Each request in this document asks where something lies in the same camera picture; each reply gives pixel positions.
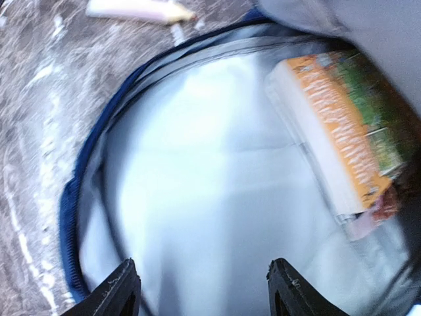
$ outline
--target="floor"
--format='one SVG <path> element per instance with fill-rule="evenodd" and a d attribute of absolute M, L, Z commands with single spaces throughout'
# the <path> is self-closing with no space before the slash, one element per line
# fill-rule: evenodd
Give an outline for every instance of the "floor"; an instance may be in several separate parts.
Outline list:
<path fill-rule="evenodd" d="M 0 313 L 59 315 L 74 304 L 57 212 L 101 109 L 137 66 L 225 26 L 248 1 L 185 0 L 199 20 L 159 26 L 85 16 L 87 0 L 5 0 L 0 10 Z"/>

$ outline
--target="book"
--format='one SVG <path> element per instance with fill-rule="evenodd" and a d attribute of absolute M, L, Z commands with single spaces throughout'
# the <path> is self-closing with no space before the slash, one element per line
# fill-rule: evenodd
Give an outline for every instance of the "book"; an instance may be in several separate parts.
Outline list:
<path fill-rule="evenodd" d="M 277 112 L 309 149 L 352 239 L 366 236 L 421 192 L 421 122 L 363 54 L 284 60 L 268 76 L 267 88 Z"/>

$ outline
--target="blue zipper edge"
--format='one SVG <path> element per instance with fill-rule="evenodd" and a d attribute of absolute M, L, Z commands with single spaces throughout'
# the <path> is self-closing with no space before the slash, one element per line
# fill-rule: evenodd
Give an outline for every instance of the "blue zipper edge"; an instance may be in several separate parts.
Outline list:
<path fill-rule="evenodd" d="M 274 23 L 272 20 L 266 17 L 257 17 L 247 21 L 237 22 L 231 24 L 225 28 L 220 28 L 215 31 L 203 34 L 196 38 L 189 39 L 184 43 L 172 47 L 157 56 L 153 57 L 145 64 L 134 70 L 129 77 L 123 82 L 119 90 L 113 95 L 111 100 L 103 109 L 97 123 L 91 129 L 87 140 L 85 141 L 82 149 L 79 152 L 78 158 L 76 160 L 76 167 L 73 172 L 73 178 L 67 182 L 64 187 L 64 190 L 60 199 L 60 209 L 59 209 L 59 243 L 60 243 L 60 253 L 62 259 L 62 267 L 64 269 L 64 276 L 69 287 L 70 293 L 73 295 L 73 298 L 76 303 L 84 300 L 90 295 L 89 288 L 84 280 L 82 274 L 82 268 L 80 267 L 79 262 L 79 253 L 78 253 L 78 239 L 77 239 L 77 208 L 78 208 L 78 198 L 79 191 L 82 184 L 82 179 L 84 172 L 89 161 L 90 154 L 97 143 L 99 136 L 102 134 L 104 128 L 107 126 L 114 110 L 116 109 L 118 103 L 124 96 L 124 94 L 130 89 L 132 84 L 136 79 L 141 75 L 141 73 L 155 61 L 176 52 L 179 49 L 184 49 L 194 43 L 203 41 L 207 38 L 217 36 L 224 32 L 229 32 L 235 30 L 236 28 L 242 28 L 245 26 L 251 26 L 255 24 L 264 24 L 264 23 Z"/>

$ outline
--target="orange book cover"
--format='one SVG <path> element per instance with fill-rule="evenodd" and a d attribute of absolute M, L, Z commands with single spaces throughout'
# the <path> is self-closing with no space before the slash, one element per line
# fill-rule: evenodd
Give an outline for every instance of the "orange book cover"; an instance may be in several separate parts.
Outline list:
<path fill-rule="evenodd" d="M 383 139 L 389 131 L 367 129 L 359 109 L 341 84 L 332 80 L 317 55 L 289 59 L 286 63 L 326 131 L 363 207 L 368 209 L 391 186 L 389 173 L 401 164 L 393 150 L 387 152 L 385 163 L 378 158 L 384 155 Z"/>

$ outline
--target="white tube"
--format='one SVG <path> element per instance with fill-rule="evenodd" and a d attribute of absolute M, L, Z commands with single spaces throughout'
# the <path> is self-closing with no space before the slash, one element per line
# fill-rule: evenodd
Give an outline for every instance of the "white tube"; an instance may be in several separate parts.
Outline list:
<path fill-rule="evenodd" d="M 195 18 L 195 13 L 174 2 L 152 0 L 90 0 L 86 15 L 97 18 L 138 18 L 173 24 Z"/>

